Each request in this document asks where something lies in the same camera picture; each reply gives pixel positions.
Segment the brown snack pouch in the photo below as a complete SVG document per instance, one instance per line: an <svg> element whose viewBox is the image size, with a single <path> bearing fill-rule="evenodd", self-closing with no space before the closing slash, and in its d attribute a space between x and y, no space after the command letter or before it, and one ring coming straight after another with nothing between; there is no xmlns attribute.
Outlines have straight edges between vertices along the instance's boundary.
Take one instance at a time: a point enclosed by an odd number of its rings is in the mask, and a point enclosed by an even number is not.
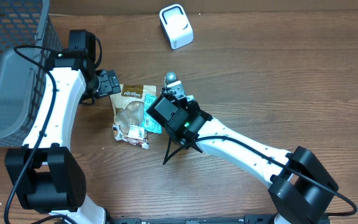
<svg viewBox="0 0 358 224"><path fill-rule="evenodd" d="M121 92L111 95L114 111L114 124L127 134L130 126L140 126L144 120L144 102L146 94L155 96L157 87L152 85L120 84Z"/></svg>

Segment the yellow liquid bottle grey cap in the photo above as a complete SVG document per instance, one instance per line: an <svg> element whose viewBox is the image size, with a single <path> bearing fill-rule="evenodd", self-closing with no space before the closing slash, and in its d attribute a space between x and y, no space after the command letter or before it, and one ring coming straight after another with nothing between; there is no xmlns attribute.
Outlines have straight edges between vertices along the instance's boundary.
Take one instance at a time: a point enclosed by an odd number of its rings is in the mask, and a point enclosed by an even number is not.
<svg viewBox="0 0 358 224"><path fill-rule="evenodd" d="M180 85L181 81L179 81L177 74L173 71L167 72L164 78L164 88L172 89L176 86Z"/></svg>

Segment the teal wipes packet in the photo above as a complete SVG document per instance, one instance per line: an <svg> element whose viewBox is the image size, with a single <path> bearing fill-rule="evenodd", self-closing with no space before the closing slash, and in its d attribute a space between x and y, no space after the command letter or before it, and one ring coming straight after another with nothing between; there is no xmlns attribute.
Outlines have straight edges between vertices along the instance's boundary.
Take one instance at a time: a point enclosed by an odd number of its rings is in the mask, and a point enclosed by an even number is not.
<svg viewBox="0 0 358 224"><path fill-rule="evenodd" d="M155 133L155 134L162 134L162 127L161 125L156 122L151 115L148 114L147 110L152 106L154 101L157 99L156 96L151 94L145 95L144 100L144 120L141 124L141 126L149 133Z"/></svg>

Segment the small white brown wrapper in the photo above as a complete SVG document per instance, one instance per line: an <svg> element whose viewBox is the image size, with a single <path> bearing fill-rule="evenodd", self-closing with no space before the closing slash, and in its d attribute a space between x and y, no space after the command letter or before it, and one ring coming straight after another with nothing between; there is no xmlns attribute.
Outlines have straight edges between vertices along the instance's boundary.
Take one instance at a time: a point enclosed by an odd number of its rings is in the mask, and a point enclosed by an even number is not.
<svg viewBox="0 0 358 224"><path fill-rule="evenodd" d="M114 138L117 141L124 141L134 146L139 146L143 149L149 148L148 132L140 126L130 125L128 133L124 133L119 125L112 126Z"/></svg>

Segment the teal tissue pack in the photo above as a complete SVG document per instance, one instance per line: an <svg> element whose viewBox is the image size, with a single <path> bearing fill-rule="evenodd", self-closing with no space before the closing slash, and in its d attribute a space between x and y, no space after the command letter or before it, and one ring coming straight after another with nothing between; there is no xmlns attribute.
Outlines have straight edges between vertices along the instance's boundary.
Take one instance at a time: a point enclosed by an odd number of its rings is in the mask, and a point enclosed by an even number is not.
<svg viewBox="0 0 358 224"><path fill-rule="evenodd" d="M188 96L186 97L186 100L187 100L187 102L191 102L191 101L194 101L195 98L194 98L193 95L188 95Z"/></svg>

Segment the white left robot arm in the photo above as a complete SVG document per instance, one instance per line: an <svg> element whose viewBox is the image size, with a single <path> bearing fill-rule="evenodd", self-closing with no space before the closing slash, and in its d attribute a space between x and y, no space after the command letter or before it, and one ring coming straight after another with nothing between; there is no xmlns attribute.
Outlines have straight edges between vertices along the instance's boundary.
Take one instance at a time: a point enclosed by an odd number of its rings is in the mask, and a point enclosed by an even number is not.
<svg viewBox="0 0 358 224"><path fill-rule="evenodd" d="M35 122L20 148L8 149L5 166L13 184L3 219L9 223L14 198L25 210L60 223L110 223L109 212L86 193L85 173L70 151L78 105L121 92L114 70L100 69L101 41L87 30L71 30L68 47L47 49L44 63L14 47L17 55L46 74L44 95Z"/></svg>

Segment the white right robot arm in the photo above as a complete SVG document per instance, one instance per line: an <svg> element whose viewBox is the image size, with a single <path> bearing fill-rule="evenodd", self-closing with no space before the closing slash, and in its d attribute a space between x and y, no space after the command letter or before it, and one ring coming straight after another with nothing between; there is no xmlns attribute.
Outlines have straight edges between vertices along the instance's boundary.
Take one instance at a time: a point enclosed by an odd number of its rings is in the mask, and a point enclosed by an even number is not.
<svg viewBox="0 0 358 224"><path fill-rule="evenodd" d="M147 109L182 148L225 159L259 179L277 209L274 223L318 223L339 187L308 149L268 147L203 111L198 102L164 89Z"/></svg>

